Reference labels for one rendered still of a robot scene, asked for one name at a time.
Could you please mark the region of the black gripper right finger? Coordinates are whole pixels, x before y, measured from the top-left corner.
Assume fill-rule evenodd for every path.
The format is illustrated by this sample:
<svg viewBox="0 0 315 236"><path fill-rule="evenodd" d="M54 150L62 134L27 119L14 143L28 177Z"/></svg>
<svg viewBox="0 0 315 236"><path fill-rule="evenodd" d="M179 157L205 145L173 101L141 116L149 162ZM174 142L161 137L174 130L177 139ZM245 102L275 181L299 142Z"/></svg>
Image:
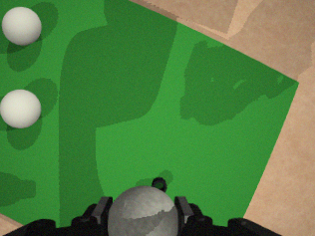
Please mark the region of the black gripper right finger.
<svg viewBox="0 0 315 236"><path fill-rule="evenodd" d="M178 215L177 236L282 236L244 218L229 219L227 227L212 227L212 218L203 215L194 203L188 203L185 196L175 196L174 204Z"/></svg>

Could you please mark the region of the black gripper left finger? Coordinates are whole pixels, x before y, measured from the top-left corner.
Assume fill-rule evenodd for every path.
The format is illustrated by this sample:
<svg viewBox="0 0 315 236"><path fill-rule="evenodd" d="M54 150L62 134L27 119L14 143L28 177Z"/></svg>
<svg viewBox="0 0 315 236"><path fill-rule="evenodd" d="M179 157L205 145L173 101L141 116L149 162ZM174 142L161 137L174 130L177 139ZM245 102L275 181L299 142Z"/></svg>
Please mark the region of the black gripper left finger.
<svg viewBox="0 0 315 236"><path fill-rule="evenodd" d="M113 197L102 196L98 204L88 206L82 216L73 218L71 226L56 228L54 220L39 219L3 236L101 236L101 233L109 236L108 215L112 204Z"/></svg>

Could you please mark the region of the green golf mat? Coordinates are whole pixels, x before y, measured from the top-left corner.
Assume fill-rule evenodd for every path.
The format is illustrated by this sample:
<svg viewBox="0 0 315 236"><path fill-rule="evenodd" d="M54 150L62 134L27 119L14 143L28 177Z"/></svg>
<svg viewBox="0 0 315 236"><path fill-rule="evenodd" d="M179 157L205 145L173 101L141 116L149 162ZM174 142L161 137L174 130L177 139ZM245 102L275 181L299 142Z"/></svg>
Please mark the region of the green golf mat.
<svg viewBox="0 0 315 236"><path fill-rule="evenodd" d="M40 37L10 42L26 7ZM0 103L29 91L42 111L0 116L0 213L71 226L102 196L147 185L185 196L213 225L243 218L299 82L130 0L0 0Z"/></svg>

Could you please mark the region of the white golf ball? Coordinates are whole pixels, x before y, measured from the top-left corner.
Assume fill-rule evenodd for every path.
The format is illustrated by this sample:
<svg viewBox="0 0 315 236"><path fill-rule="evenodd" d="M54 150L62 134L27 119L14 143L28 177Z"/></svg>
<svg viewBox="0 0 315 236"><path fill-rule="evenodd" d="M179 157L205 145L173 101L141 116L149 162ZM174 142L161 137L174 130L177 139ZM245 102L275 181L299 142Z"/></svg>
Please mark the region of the white golf ball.
<svg viewBox="0 0 315 236"><path fill-rule="evenodd" d="M26 7L15 7L4 15L2 31L10 42L26 46L34 43L40 37L42 24L33 10Z"/></svg>
<svg viewBox="0 0 315 236"><path fill-rule="evenodd" d="M34 124L41 114L38 98L26 90L14 90L4 96L0 103L0 115L9 125L25 128Z"/></svg>
<svg viewBox="0 0 315 236"><path fill-rule="evenodd" d="M109 236L177 236L178 215L162 190L140 185L122 192L108 215Z"/></svg>

